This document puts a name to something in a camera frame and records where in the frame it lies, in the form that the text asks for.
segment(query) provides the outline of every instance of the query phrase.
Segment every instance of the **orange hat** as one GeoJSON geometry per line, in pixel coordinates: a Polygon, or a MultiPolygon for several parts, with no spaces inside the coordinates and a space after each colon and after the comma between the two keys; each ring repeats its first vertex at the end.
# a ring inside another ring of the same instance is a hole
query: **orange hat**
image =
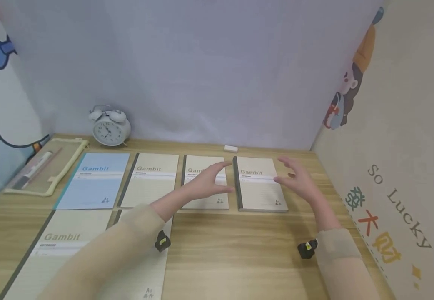
{"type": "Polygon", "coordinates": [[[370,64],[370,59],[372,58],[372,53],[374,52],[375,45],[375,26],[370,25],[368,31],[365,34],[362,43],[360,43],[354,55],[354,63],[359,67],[362,73],[368,68],[370,64]]]}

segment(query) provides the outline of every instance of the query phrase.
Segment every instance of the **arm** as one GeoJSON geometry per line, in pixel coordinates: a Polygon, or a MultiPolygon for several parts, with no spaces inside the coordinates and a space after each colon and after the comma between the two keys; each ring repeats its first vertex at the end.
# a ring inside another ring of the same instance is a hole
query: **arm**
{"type": "Polygon", "coordinates": [[[332,300],[377,300],[379,294],[359,249],[348,230],[342,228],[324,195],[315,185],[307,170],[297,161],[278,158],[295,174],[274,180],[293,190],[306,200],[314,212],[317,223],[317,263],[332,300]]]}
{"type": "Polygon", "coordinates": [[[203,170],[194,180],[150,205],[138,205],[122,220],[82,247],[72,256],[39,295],[46,300],[95,299],[103,284],[131,259],[144,255],[155,243],[165,222],[186,203],[232,187],[215,184],[221,162],[203,170]]]}

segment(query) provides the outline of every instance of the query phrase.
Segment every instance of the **yellow diamond shape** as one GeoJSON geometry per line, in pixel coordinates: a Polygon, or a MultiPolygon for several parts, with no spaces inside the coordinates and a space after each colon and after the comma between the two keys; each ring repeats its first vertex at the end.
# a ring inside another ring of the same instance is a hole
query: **yellow diamond shape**
{"type": "Polygon", "coordinates": [[[419,279],[422,279],[420,277],[420,269],[417,268],[415,265],[412,265],[412,275],[419,278],[419,279]]]}

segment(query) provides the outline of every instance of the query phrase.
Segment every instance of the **blue notebook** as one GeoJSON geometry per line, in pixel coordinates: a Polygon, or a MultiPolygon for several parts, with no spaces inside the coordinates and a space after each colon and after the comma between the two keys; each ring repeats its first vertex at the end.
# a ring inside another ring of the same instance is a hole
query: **blue notebook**
{"type": "Polygon", "coordinates": [[[54,209],[113,208],[129,153],[85,153],[54,209]]]}

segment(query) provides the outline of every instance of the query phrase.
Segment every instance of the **black clip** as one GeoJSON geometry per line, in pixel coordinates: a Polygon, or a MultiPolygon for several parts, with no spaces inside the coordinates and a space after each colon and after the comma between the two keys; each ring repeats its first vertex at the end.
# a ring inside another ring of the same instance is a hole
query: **black clip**
{"type": "Polygon", "coordinates": [[[163,230],[158,233],[155,246],[159,252],[162,252],[170,246],[170,239],[165,235],[163,230]]]}
{"type": "Polygon", "coordinates": [[[317,244],[317,240],[309,240],[307,243],[299,244],[297,250],[299,250],[300,257],[302,259],[311,259],[314,256],[317,244]]]}

